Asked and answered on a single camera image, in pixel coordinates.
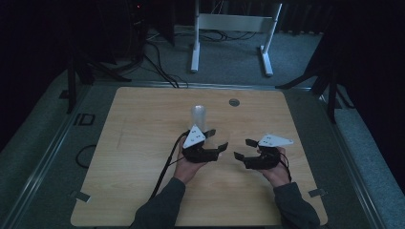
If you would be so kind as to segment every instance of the cable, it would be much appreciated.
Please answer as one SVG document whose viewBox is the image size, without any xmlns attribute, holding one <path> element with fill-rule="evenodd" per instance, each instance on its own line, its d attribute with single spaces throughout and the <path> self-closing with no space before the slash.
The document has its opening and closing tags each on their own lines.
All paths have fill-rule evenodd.
<svg viewBox="0 0 405 229">
<path fill-rule="evenodd" d="M 88 146 L 85 146 L 85 147 L 83 147 L 83 148 L 77 153 L 77 155 L 76 155 L 76 157 L 75 157 L 75 162 L 77 163 L 78 166 L 80 166 L 81 168 L 84 168 L 84 169 L 88 169 L 88 168 L 89 168 L 88 165 L 84 165 L 84 164 L 82 164 L 82 163 L 80 162 L 79 157 L 80 157 L 81 153 L 83 153 L 83 151 L 85 151 L 85 150 L 87 150 L 87 149 L 89 149 L 89 148 L 95 147 L 95 146 L 96 146 L 96 145 L 88 145 Z"/>
<path fill-rule="evenodd" d="M 182 158 L 180 158 L 180 159 L 177 159 L 177 160 L 173 161 L 172 163 L 169 164 L 169 166 L 176 163 L 176 162 L 178 162 L 179 160 L 182 160 L 183 158 L 184 158 L 184 156 Z"/>
<path fill-rule="evenodd" d="M 146 71 L 152 72 L 152 73 L 160 74 L 160 73 L 158 73 L 157 71 L 153 71 L 153 70 L 147 69 L 147 68 L 145 68 L 145 67 L 141 67 L 141 68 L 144 69 L 144 70 L 146 70 Z M 185 84 L 185 88 L 188 89 L 188 82 L 187 82 L 187 81 L 183 80 L 183 79 L 180 78 L 178 75 L 175 75 L 175 74 L 169 74 L 169 75 L 178 78 L 179 81 L 181 81 L 182 83 Z"/>
<path fill-rule="evenodd" d="M 153 61 L 146 54 L 144 55 L 146 60 L 149 61 L 154 66 L 154 68 L 157 70 L 156 72 L 152 71 L 152 70 L 148 70 L 148 71 L 160 74 L 167 82 L 169 82 L 173 86 L 173 88 L 179 88 L 180 87 L 178 81 L 176 79 L 174 79 L 173 77 L 176 77 L 176 78 L 178 78 L 179 81 L 185 83 L 186 88 L 188 88 L 188 83 L 185 80 L 183 80 L 181 77 L 179 77 L 178 75 L 169 74 L 169 73 L 164 71 L 163 67 L 161 66 L 159 48 L 155 44 L 152 44 L 150 42 L 146 42 L 146 44 L 148 44 L 148 45 L 152 46 L 153 48 L 155 48 L 156 52 L 158 53 L 158 65 L 153 63 Z"/>
<path fill-rule="evenodd" d="M 168 75 L 164 74 L 164 73 L 161 71 L 161 69 L 159 68 L 159 66 L 157 66 L 146 54 L 145 54 L 144 56 L 145 56 L 146 60 L 148 60 L 149 63 L 151 63 L 151 64 L 155 67 L 155 69 L 158 71 L 158 73 L 159 73 L 167 82 L 169 82 L 169 83 L 172 85 L 173 88 L 178 88 L 178 87 L 179 87 L 179 85 L 174 85 L 173 82 L 172 82 L 172 80 L 173 80 L 173 81 L 176 81 L 176 80 L 174 80 L 171 76 L 168 76 Z"/>
<path fill-rule="evenodd" d="M 156 186 L 155 186 L 155 189 L 154 189 L 154 191 L 153 191 L 151 197 L 149 198 L 149 200 L 151 200 L 152 198 L 154 198 L 155 195 L 156 195 L 156 193 L 158 192 L 158 189 L 160 188 L 161 181 L 163 180 L 164 175 L 166 174 L 167 168 L 170 166 L 170 161 L 172 161 L 172 156 L 173 156 L 173 154 L 175 153 L 175 150 L 176 150 L 177 145 L 179 144 L 180 140 L 181 140 L 184 136 L 187 136 L 187 135 L 188 135 L 189 132 L 190 132 L 190 131 L 186 131 L 186 132 L 182 133 L 182 134 L 179 136 L 179 138 L 176 140 L 176 143 L 175 143 L 175 145 L 173 146 L 172 152 L 170 153 L 170 156 L 169 156 L 169 157 L 167 158 L 167 160 L 166 160 L 166 164 L 164 164 L 164 167 L 163 167 L 163 169 L 161 170 L 161 173 L 160 173 L 158 182 L 157 182 L 157 184 L 156 184 Z"/>
</svg>

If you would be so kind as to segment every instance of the black metal stand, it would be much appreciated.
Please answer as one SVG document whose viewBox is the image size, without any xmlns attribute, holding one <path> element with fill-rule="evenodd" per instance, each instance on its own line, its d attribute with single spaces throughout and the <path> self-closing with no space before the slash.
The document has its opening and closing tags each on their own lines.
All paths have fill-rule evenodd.
<svg viewBox="0 0 405 229">
<path fill-rule="evenodd" d="M 330 86 L 329 96 L 328 96 L 328 108 L 327 113 L 330 121 L 334 124 L 336 123 L 334 119 L 334 108 L 336 105 L 336 92 L 337 92 L 337 72 L 335 71 L 332 64 L 319 67 L 313 71 L 308 71 L 301 75 L 300 77 L 288 82 L 287 84 L 276 86 L 276 89 L 290 89 L 299 83 L 318 75 L 318 78 L 313 83 L 311 89 L 309 90 L 315 95 L 321 95 L 325 89 Z"/>
<path fill-rule="evenodd" d="M 111 77 L 113 77 L 116 81 L 119 82 L 131 82 L 131 79 L 125 78 L 120 76 L 119 74 L 111 71 L 104 65 L 98 63 L 93 58 L 91 58 L 88 54 L 82 52 L 80 49 L 76 48 L 75 46 L 71 45 L 71 56 L 68 64 L 68 99 L 69 99 L 69 107 L 67 113 L 71 113 L 73 108 L 75 107 L 76 103 L 76 86 L 75 86 L 75 73 L 78 74 L 80 81 L 83 84 L 92 85 L 95 81 L 93 77 L 92 70 L 90 69 L 89 65 L 92 65 L 94 68 L 102 71 Z"/>
</svg>

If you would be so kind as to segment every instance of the black tape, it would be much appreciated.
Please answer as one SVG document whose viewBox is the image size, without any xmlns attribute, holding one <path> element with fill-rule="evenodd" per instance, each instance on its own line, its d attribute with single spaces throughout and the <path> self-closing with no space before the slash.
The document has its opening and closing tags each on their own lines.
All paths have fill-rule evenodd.
<svg viewBox="0 0 405 229">
<path fill-rule="evenodd" d="M 314 198 L 317 196 L 322 197 L 322 196 L 326 195 L 328 192 L 326 192 L 323 189 L 315 189 L 315 190 L 309 191 L 308 193 L 309 193 L 310 197 Z"/>
<path fill-rule="evenodd" d="M 83 202 L 88 202 L 90 200 L 90 198 L 91 198 L 89 195 L 78 192 L 78 191 L 72 191 L 69 194 L 69 197 L 79 199 L 79 200 L 81 200 Z"/>
</svg>

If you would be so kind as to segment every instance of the person's left hand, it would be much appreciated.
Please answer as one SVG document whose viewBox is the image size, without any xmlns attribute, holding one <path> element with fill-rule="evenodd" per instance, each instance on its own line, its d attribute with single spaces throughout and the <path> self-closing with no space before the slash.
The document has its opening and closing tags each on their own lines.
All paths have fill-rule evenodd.
<svg viewBox="0 0 405 229">
<path fill-rule="evenodd" d="M 178 154 L 178 159 L 184 157 L 182 154 L 182 144 L 185 141 L 185 137 L 183 137 L 180 142 L 179 142 L 179 154 Z M 199 171 L 200 168 L 202 168 L 207 162 L 204 163 L 193 163 L 188 161 L 186 158 L 183 158 L 179 160 L 176 164 L 176 170 L 175 174 L 173 177 L 181 180 L 184 184 L 187 184 L 188 181 L 190 181 L 195 174 L 197 174 L 197 171 Z"/>
</svg>

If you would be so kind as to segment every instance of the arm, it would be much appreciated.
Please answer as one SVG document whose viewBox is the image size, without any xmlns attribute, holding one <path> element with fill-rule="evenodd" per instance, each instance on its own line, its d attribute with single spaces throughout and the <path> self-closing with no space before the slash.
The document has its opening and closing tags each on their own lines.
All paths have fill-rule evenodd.
<svg viewBox="0 0 405 229">
<path fill-rule="evenodd" d="M 286 154 L 284 148 L 278 147 L 278 149 L 281 154 Z M 320 225 L 315 209 L 302 199 L 297 183 L 289 181 L 288 172 L 281 163 L 272 169 L 259 172 L 273 187 L 275 203 L 280 210 L 285 226 L 310 229 Z"/>
<path fill-rule="evenodd" d="M 173 228 L 184 192 L 184 183 L 172 177 L 161 193 L 137 210 L 130 228 Z"/>
<path fill-rule="evenodd" d="M 197 171 L 206 163 L 192 163 L 183 158 L 182 144 L 179 142 L 178 162 L 176 170 L 169 183 L 163 190 L 142 205 L 135 215 L 131 229 L 143 228 L 173 228 L 180 211 L 185 185 L 197 174 Z"/>
</svg>

